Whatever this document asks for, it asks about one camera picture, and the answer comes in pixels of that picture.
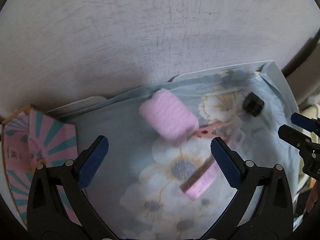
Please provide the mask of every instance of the barcode sticker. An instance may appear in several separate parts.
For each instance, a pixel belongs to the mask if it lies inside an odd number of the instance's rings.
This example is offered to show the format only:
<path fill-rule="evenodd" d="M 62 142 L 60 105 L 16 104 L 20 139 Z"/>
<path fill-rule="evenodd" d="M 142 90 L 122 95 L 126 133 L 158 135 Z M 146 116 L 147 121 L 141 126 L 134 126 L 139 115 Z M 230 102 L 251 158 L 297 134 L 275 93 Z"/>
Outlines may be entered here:
<path fill-rule="evenodd" d="M 245 140 L 245 133 L 239 128 L 238 130 L 236 130 L 234 134 L 230 136 L 227 145 L 231 150 L 235 151 L 241 146 L 244 140 Z"/>

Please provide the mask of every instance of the pink foam roller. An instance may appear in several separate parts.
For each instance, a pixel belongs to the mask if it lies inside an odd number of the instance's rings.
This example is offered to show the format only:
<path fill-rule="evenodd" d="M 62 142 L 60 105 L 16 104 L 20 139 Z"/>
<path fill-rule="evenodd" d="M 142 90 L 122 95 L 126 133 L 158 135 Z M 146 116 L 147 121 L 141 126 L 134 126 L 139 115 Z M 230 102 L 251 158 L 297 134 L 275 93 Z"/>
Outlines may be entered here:
<path fill-rule="evenodd" d="M 157 91 L 139 108 L 140 115 L 172 146 L 179 146 L 199 128 L 197 117 L 174 94 Z"/>

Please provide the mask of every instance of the pink sponge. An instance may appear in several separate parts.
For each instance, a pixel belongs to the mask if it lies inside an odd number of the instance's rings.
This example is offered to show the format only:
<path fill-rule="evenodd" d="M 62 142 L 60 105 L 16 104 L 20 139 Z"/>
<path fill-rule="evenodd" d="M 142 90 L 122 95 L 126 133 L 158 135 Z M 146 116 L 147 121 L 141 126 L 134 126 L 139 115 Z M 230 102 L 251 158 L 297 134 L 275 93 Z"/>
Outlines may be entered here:
<path fill-rule="evenodd" d="M 168 143 L 178 146 L 199 128 L 199 121 L 174 94 L 157 91 L 139 108 L 140 115 Z"/>
<path fill-rule="evenodd" d="M 196 200 L 215 181 L 220 173 L 220 168 L 213 156 L 196 170 L 180 188 L 191 200 Z"/>

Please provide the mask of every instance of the screw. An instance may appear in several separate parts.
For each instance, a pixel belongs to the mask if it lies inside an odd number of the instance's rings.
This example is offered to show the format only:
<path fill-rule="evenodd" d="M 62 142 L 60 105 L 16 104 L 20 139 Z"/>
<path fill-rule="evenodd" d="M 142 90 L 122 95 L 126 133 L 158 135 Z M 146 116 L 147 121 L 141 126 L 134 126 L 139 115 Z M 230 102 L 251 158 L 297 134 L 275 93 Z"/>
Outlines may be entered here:
<path fill-rule="evenodd" d="M 71 166 L 73 164 L 73 160 L 67 160 L 64 164 L 66 166 Z"/>
<path fill-rule="evenodd" d="M 37 170 L 41 170 L 44 167 L 43 163 L 39 163 L 37 165 Z"/>
<path fill-rule="evenodd" d="M 248 167 L 253 167 L 254 163 L 252 161 L 246 161 L 245 165 L 247 165 Z"/>
<path fill-rule="evenodd" d="M 279 170 L 279 171 L 282 171 L 283 167 L 280 164 L 277 164 L 276 165 L 276 169 Z"/>

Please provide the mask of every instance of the floral fabric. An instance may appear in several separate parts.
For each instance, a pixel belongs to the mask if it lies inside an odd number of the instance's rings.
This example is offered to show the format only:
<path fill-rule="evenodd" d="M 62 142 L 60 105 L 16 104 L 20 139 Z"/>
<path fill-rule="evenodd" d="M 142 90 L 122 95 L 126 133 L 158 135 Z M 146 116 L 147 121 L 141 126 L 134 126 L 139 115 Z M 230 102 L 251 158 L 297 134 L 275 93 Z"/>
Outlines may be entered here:
<path fill-rule="evenodd" d="M 87 149 L 102 134 L 109 152 L 86 188 L 105 223 L 126 239 L 179 240 L 200 238 L 222 214 L 236 190 L 222 172 L 210 188 L 191 201 L 180 185 L 210 156 L 210 139 L 192 136 L 171 147 L 139 116 L 139 106 L 160 88 L 171 90 L 195 114 L 200 125 L 241 119 L 246 139 L 238 153 L 257 165 L 284 166 L 292 194 L 298 181 L 299 155 L 277 136 L 290 125 L 291 110 L 278 90 L 260 73 L 232 70 L 216 75 L 139 88 L 69 118 L 76 124 L 78 148 Z M 265 102 L 254 118 L 242 110 L 249 92 Z M 249 220 L 259 198 L 253 197 L 242 223 Z"/>

